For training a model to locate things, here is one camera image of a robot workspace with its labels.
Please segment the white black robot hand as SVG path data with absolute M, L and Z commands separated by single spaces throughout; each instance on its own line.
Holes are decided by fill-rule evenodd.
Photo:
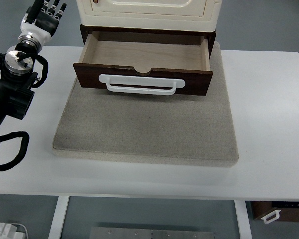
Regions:
M 21 21 L 21 34 L 18 37 L 18 42 L 30 44 L 36 48 L 40 48 L 49 42 L 55 34 L 67 7 L 66 3 L 63 3 L 61 7 L 58 7 L 58 5 L 58 0 L 55 0 L 52 4 L 48 0 L 36 0 L 28 8 Z

